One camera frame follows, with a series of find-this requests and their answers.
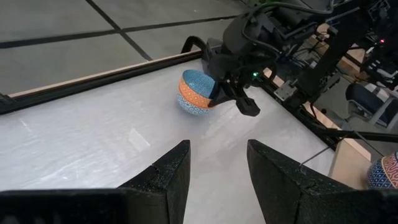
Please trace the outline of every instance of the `black metal frame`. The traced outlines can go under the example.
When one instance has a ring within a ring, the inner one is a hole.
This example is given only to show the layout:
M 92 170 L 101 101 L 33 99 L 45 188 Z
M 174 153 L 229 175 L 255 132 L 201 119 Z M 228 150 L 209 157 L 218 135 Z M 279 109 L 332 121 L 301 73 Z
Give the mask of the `black metal frame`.
M 184 51 L 188 51 L 189 47 L 199 45 L 194 41 L 195 39 L 187 39 L 184 46 Z M 31 106 L 46 103 L 48 101 L 56 100 L 66 96 L 74 95 L 83 91 L 98 88 L 104 85 L 108 85 L 114 82 L 125 80 L 139 75 L 145 75 L 149 72 L 154 72 L 163 68 L 178 65 L 180 63 L 188 62 L 201 58 L 203 51 L 185 53 L 170 57 L 164 60 L 158 60 L 148 62 L 143 65 L 123 70 L 120 72 L 103 75 L 96 78 L 83 80 L 80 82 L 70 83 L 55 88 L 49 88 L 42 91 L 36 91 L 31 94 L 17 96 L 11 98 L 7 95 L 0 95 L 0 114 L 7 114 L 13 111 L 21 110 Z M 325 142 L 332 149 L 336 149 L 337 144 L 341 141 L 341 138 L 354 138 L 360 139 L 361 137 L 354 131 L 338 131 L 336 129 L 326 128 L 321 122 L 315 119 L 303 106 L 298 108 L 292 108 L 288 104 L 280 101 L 274 94 L 275 90 L 278 89 L 272 80 L 262 77 L 259 86 L 266 91 L 270 96 L 277 100 L 287 111 L 295 116 L 301 123 L 303 123 L 309 130 L 311 130 L 318 138 Z M 382 134 L 382 133 L 364 133 L 358 132 L 363 138 L 373 141 L 386 141 L 386 142 L 398 142 L 397 135 Z

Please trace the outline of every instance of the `blue patterned bowl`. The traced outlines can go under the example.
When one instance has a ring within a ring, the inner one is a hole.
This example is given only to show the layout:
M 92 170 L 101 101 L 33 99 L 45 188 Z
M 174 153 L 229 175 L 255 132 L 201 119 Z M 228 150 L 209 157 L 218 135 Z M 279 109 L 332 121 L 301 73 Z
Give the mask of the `blue patterned bowl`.
M 214 85 L 215 81 L 205 73 L 187 70 L 183 73 L 178 85 L 178 103 L 191 114 L 206 114 L 212 109 L 208 105 Z
M 398 152 L 377 160 L 368 170 L 370 189 L 398 188 Z

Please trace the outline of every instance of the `blue chair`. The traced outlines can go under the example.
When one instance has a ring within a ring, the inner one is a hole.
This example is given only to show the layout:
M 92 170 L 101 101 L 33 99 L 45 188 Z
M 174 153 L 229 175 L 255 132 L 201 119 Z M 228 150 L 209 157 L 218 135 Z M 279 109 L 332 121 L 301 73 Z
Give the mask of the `blue chair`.
M 398 121 L 398 99 L 390 96 L 385 102 L 376 96 L 376 89 L 373 92 L 364 86 L 352 83 L 346 90 L 348 100 L 347 121 L 356 117 L 371 125 L 378 124 L 387 131 L 391 131 Z

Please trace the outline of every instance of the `machinery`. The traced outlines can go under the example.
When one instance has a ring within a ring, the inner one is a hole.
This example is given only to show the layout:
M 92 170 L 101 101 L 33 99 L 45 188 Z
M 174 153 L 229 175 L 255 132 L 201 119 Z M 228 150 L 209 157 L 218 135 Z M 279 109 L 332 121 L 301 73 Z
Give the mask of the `machinery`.
M 236 100 L 242 114 L 257 116 L 260 109 L 244 89 L 259 86 L 264 79 L 259 74 L 265 68 L 273 71 L 271 77 L 275 77 L 280 68 L 293 73 L 293 78 L 285 80 L 274 92 L 284 104 L 298 108 L 306 101 L 313 103 L 334 84 L 329 79 L 350 47 L 371 27 L 384 39 L 388 34 L 383 30 L 395 19 L 390 15 L 396 8 L 387 0 L 322 1 L 317 3 L 318 7 L 324 7 L 322 11 L 304 3 L 294 0 L 258 6 L 235 18 L 225 30 L 222 43 L 209 40 L 206 47 L 201 45 L 207 62 L 205 70 L 216 80 L 209 106 Z M 316 66 L 294 57 L 320 24 L 336 19 L 341 21 L 339 31 Z M 376 53 L 375 57 L 379 58 L 380 54 Z M 382 70 L 373 68 L 372 60 L 369 63 L 367 69 Z

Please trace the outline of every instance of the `white table surface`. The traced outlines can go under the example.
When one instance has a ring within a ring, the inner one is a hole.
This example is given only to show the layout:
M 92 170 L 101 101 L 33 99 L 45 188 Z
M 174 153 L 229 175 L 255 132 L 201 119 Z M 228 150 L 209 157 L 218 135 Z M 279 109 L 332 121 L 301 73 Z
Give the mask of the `white table surface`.
M 199 60 L 0 116 L 0 190 L 117 187 L 183 139 L 192 142 L 185 223 L 264 223 L 246 160 L 248 139 L 303 162 L 326 145 L 260 88 L 261 113 L 234 102 L 184 112 L 177 85 Z M 333 151 L 308 166 L 327 174 Z

